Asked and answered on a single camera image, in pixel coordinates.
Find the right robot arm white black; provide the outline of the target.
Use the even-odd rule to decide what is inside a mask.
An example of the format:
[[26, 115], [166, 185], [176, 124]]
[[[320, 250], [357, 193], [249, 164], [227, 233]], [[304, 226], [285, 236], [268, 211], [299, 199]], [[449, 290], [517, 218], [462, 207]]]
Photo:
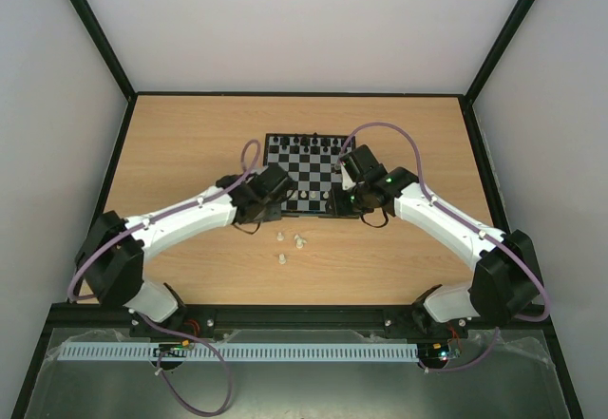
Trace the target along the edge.
[[365, 217], [376, 209], [384, 218], [411, 223], [438, 240], [472, 272], [468, 282], [437, 285], [413, 304], [416, 328], [433, 335], [448, 321], [479, 317], [494, 327], [513, 319], [542, 322], [549, 312], [526, 307], [545, 296], [531, 238], [488, 226], [438, 197], [422, 176], [397, 167], [388, 171], [366, 145], [341, 156], [342, 181], [332, 187], [327, 208], [338, 217]]

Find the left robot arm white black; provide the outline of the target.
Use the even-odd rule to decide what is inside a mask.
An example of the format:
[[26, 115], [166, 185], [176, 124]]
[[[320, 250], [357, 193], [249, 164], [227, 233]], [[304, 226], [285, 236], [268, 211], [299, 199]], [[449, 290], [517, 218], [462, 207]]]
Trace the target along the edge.
[[225, 176], [195, 197], [155, 212], [129, 218], [106, 212], [76, 255], [68, 298], [88, 299], [75, 293], [83, 280], [89, 297], [102, 306], [125, 307], [155, 323], [170, 320], [183, 308], [180, 298], [167, 284], [147, 278], [144, 264], [203, 232], [262, 221], [294, 188], [288, 172], [271, 164], [247, 176]]

